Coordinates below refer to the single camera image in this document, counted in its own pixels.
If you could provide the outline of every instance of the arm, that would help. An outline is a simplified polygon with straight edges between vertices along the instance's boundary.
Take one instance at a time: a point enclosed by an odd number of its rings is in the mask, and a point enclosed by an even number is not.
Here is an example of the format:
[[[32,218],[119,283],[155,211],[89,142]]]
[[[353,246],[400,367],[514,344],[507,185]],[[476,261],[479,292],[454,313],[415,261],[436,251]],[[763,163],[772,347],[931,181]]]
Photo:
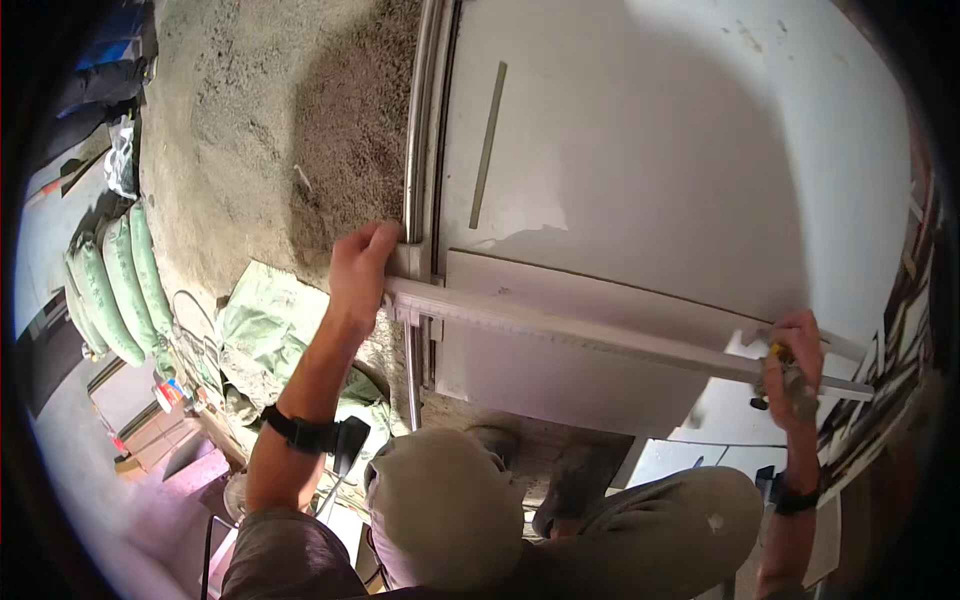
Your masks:
[[[807,383],[818,389],[824,356],[813,313],[807,310],[777,322],[774,341],[790,348]],[[793,413],[783,394],[783,375],[776,356],[767,357],[764,383],[770,396],[771,417],[786,432],[783,484],[794,494],[813,493],[820,477],[816,422],[802,421]],[[757,598],[802,589],[816,526],[817,513],[812,509],[791,516],[773,515],[757,575]]]
[[[369,223],[333,247],[330,305],[276,408],[288,419],[333,422],[353,356],[373,331],[383,296],[383,271],[396,245],[396,223]],[[303,454],[264,423],[250,458],[248,514],[271,508],[304,510],[324,472],[325,456]]]

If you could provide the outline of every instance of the ruler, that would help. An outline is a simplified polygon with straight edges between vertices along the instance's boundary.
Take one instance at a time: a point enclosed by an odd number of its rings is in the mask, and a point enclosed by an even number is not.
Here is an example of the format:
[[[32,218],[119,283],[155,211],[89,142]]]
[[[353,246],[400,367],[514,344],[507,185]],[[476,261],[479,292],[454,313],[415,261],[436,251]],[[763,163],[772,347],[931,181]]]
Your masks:
[[[400,277],[387,277],[384,290],[383,308],[395,321],[418,324],[420,317],[432,317],[487,331],[536,337],[550,344],[628,353],[648,362],[751,385],[762,378],[763,365],[759,360],[556,315],[500,297],[449,290]],[[874,389],[863,383],[824,377],[819,395],[868,402],[873,399]]]

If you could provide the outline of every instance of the khaki pants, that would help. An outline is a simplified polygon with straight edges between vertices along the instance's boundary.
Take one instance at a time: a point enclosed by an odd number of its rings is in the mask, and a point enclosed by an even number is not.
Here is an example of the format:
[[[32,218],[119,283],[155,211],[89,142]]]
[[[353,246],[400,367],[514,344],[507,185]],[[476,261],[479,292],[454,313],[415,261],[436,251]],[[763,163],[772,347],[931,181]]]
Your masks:
[[[743,473],[694,468],[598,501],[576,536],[525,543],[523,490],[451,429],[390,441],[367,487],[373,542],[394,583],[447,591],[529,577],[571,597],[688,599],[733,576],[763,514]]]

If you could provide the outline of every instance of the black wrist strap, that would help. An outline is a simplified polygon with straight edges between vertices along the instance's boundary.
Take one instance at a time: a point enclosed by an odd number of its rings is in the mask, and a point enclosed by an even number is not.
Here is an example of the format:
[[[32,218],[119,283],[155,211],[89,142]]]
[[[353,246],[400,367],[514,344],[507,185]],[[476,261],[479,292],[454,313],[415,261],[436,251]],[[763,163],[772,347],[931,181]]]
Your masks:
[[[820,501],[820,489],[818,487],[812,493],[804,495],[794,493],[787,489],[783,483],[783,473],[781,472],[774,478],[773,487],[770,490],[770,500],[777,505],[775,511],[778,515],[791,516],[817,508],[817,502]]]
[[[341,476],[353,467],[370,435],[370,426],[356,417],[339,423],[317,424],[297,417],[287,419],[274,404],[263,409],[260,417],[296,451],[313,456],[332,454],[333,470]]]

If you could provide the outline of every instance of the cement bag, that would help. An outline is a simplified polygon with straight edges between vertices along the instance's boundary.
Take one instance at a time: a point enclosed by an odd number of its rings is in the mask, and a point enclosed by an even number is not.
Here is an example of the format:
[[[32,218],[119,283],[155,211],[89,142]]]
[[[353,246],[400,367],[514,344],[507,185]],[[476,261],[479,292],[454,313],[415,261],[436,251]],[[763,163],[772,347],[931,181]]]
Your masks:
[[[156,270],[154,242],[150,237],[147,213],[143,203],[136,202],[131,206],[129,214],[136,278],[140,282],[140,290],[143,291],[143,299],[147,302],[154,329],[170,338],[173,336],[174,317],[170,314],[170,304],[167,303],[167,296],[163,293],[163,286],[160,284],[160,273]]]
[[[110,351],[110,346],[107,345],[104,336],[100,335],[96,325],[86,315],[84,303],[80,300],[80,293],[77,291],[77,285],[73,280],[69,256],[70,254],[63,261],[66,267],[66,285],[63,287],[66,291],[66,308],[70,312],[70,320],[77,327],[77,331],[80,331],[80,337],[84,338],[90,351],[97,357],[106,356],[107,352]]]
[[[117,356],[129,365],[141,366],[143,350],[123,323],[116,298],[110,288],[104,259],[92,240],[83,242],[77,249],[71,267],[87,317]]]
[[[107,225],[104,236],[104,264],[113,296],[117,300],[120,316],[127,330],[143,350],[144,354],[153,354],[158,339],[154,322],[150,320],[150,310],[140,291],[140,282],[136,279],[136,267],[133,266],[133,250],[130,238],[130,220],[124,215]]]

